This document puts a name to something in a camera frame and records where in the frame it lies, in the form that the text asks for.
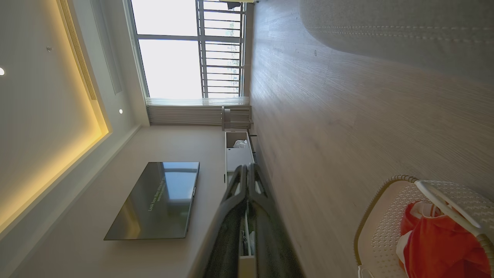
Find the black flat screen television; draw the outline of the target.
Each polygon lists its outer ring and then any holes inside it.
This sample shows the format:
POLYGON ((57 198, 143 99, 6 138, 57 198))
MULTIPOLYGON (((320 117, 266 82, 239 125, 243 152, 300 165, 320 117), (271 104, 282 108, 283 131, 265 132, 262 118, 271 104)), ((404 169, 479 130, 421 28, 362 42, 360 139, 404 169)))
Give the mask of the black flat screen television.
POLYGON ((199 162, 149 162, 104 240, 183 239, 199 170, 199 162))

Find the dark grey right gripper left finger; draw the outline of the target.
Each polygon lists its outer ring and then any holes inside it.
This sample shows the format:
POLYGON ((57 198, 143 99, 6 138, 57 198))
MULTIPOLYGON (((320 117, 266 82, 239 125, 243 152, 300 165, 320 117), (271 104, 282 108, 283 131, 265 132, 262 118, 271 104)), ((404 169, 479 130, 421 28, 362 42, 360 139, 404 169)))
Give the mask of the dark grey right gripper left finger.
POLYGON ((238 166, 191 267, 191 278, 237 278, 240 226, 247 207, 247 166, 238 166))

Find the red white sports jersey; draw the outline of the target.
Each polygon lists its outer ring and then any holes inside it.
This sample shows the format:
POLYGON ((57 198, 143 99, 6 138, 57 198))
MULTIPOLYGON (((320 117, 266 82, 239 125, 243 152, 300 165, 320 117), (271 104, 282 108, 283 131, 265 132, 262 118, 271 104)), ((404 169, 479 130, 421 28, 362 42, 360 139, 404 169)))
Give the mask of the red white sports jersey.
POLYGON ((476 237, 425 201, 407 205, 396 255, 407 278, 492 278, 476 237))

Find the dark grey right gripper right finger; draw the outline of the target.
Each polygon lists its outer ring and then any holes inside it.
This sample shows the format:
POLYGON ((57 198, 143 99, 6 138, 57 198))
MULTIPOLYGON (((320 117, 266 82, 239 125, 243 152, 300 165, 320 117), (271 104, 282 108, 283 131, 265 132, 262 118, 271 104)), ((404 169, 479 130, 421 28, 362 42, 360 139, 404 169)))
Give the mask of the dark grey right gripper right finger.
POLYGON ((256 235, 257 278, 305 278, 267 178, 255 163, 248 166, 247 173, 256 235))

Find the grey fabric sofa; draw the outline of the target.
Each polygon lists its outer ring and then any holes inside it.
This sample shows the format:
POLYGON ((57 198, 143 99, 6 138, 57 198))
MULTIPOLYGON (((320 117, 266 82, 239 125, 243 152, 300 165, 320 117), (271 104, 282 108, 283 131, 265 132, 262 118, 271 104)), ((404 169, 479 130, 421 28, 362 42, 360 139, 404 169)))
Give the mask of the grey fabric sofa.
POLYGON ((332 49, 494 85, 494 0, 299 0, 299 13, 332 49))

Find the white slatted chair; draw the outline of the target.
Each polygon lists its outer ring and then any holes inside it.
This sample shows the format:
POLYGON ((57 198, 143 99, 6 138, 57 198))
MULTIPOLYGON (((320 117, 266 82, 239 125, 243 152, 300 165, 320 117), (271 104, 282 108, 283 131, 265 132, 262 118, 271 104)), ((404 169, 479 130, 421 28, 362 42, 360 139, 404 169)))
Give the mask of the white slatted chair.
POLYGON ((250 129, 254 121, 252 120, 252 106, 234 105, 221 107, 221 128, 229 129, 250 129))

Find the cream perforated plastic laundry basket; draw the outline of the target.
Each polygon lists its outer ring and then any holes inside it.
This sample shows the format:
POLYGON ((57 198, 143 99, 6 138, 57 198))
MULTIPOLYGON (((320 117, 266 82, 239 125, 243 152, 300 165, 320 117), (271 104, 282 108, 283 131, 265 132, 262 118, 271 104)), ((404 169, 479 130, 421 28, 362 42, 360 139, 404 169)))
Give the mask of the cream perforated plastic laundry basket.
POLYGON ((408 278, 396 248, 405 209, 413 201, 439 208, 483 248, 494 278, 494 201, 466 185, 421 180, 409 175, 388 178, 367 207, 354 238, 358 278, 408 278))

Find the large window with railing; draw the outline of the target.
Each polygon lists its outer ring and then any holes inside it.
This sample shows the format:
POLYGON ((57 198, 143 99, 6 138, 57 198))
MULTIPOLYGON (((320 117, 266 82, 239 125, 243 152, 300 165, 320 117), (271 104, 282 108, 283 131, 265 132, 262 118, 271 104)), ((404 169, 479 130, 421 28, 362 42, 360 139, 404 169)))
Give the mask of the large window with railing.
POLYGON ((247 3, 127 0, 147 96, 244 96, 247 3))

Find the white low tv cabinet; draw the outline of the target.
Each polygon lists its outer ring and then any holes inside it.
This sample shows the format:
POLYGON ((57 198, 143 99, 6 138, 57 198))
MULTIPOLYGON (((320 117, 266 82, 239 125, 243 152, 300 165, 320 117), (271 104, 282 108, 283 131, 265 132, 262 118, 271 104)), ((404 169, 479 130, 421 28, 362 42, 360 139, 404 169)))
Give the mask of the white low tv cabinet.
MULTIPOLYGON (((240 165, 249 165, 254 162, 252 144, 247 129, 233 129, 225 131, 225 183, 228 184, 233 178, 235 169, 240 165), (249 148, 233 148, 236 140, 249 142, 249 148)), ((249 223, 248 210, 240 217, 239 259, 238 278, 256 278, 256 259, 254 252, 254 226, 249 223)))

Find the white sheer curtain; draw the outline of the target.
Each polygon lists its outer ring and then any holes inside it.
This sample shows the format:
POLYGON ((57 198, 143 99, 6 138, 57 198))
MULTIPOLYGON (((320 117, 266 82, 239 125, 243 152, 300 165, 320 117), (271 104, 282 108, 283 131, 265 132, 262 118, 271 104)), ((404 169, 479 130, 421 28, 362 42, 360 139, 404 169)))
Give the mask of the white sheer curtain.
POLYGON ((150 125, 214 125, 221 127, 221 107, 249 105, 248 97, 172 100, 146 98, 150 125))

